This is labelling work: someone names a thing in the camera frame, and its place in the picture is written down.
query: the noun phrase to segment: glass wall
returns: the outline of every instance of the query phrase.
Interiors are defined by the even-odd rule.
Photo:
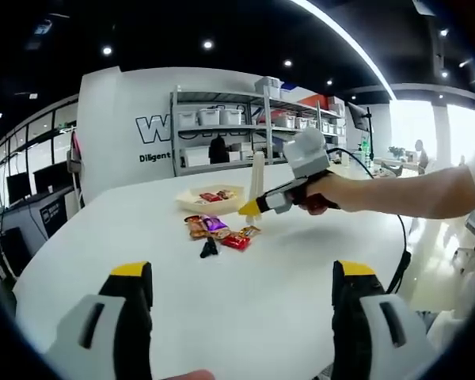
[[[475,155],[475,111],[448,104],[450,160],[452,165],[468,162]]]
[[[71,135],[71,133],[62,133],[61,135],[55,136],[53,139],[55,148],[55,164],[67,160],[67,151],[70,149]]]
[[[36,144],[28,149],[28,176],[32,195],[37,193],[34,173],[52,165],[51,140]]]
[[[59,129],[67,127],[67,124],[75,126],[77,114],[77,102],[64,105],[27,123],[0,142],[0,207],[9,206],[7,177],[28,173],[34,195],[34,173],[54,163],[66,161],[71,131],[62,133]]]
[[[429,101],[391,101],[392,145],[415,150],[422,140],[430,158],[436,157],[436,127],[433,106]]]

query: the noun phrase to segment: desk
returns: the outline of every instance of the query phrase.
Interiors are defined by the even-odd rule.
[[[381,164],[382,162],[384,164],[387,164],[389,166],[400,166],[400,165],[403,165],[403,167],[405,169],[409,169],[409,170],[413,170],[414,172],[416,172],[418,174],[419,172],[419,163],[418,162],[403,162],[403,161],[399,161],[399,160],[395,160],[395,159],[392,159],[392,158],[375,158],[373,160],[373,162],[375,164]]]
[[[362,172],[335,166],[335,172]],[[33,257],[17,281],[17,322],[45,352],[60,318],[110,271],[152,264],[154,307],[150,363],[155,378],[207,368],[218,379],[309,380],[333,360],[333,261],[369,264],[387,287],[401,258],[394,215],[330,210],[313,217],[293,208],[266,213],[262,234],[244,252],[222,247],[200,259],[176,194],[208,184],[249,186],[251,168],[177,177],[102,194]],[[264,186],[289,181],[288,165],[266,166]],[[234,213],[222,219],[245,225]],[[407,231],[409,220],[405,220]]]
[[[72,191],[72,187],[62,188],[52,194],[48,192],[37,194],[14,204],[4,210],[3,219],[0,219],[0,229],[5,231],[9,228],[19,227],[30,255],[35,255],[45,243],[46,238],[53,234],[51,230],[46,230],[47,219],[41,215],[41,212],[45,210],[45,207],[63,199],[66,194]],[[67,221],[65,201],[62,200],[60,205],[60,214],[63,215],[60,215],[61,220],[57,226]]]

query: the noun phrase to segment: finger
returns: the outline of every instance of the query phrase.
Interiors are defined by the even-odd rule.
[[[308,212],[310,215],[322,215],[327,211],[327,207],[316,207],[316,208],[309,208]]]
[[[189,374],[182,374],[164,380],[215,380],[215,376],[209,370],[194,370]]]

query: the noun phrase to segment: potted plant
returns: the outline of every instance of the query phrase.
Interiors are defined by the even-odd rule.
[[[398,146],[389,146],[389,152],[393,154],[394,158],[399,160],[405,155],[405,148],[400,148]]]

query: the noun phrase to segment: led strip light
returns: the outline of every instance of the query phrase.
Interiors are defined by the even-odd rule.
[[[341,28],[340,25],[337,22],[335,22],[331,17],[329,17],[327,14],[322,12],[320,9],[318,9],[316,6],[314,6],[312,3],[308,2],[307,0],[291,0],[291,2],[294,2],[298,6],[304,8],[305,10],[313,14],[315,17],[317,17],[319,20],[321,20],[327,26],[329,26],[333,31],[338,33],[341,38],[347,41],[347,43],[355,51],[357,51],[357,54],[361,56],[364,62],[371,68],[371,70],[377,76],[378,80],[382,83],[382,86],[384,86],[387,93],[389,93],[390,99],[392,101],[397,100],[396,95],[394,95],[393,89],[390,88],[389,83],[387,82],[386,78],[383,76],[380,69],[378,69],[377,65],[374,64],[370,56],[364,51],[361,45],[359,45],[357,41],[354,40],[352,36],[350,36],[345,29]]]

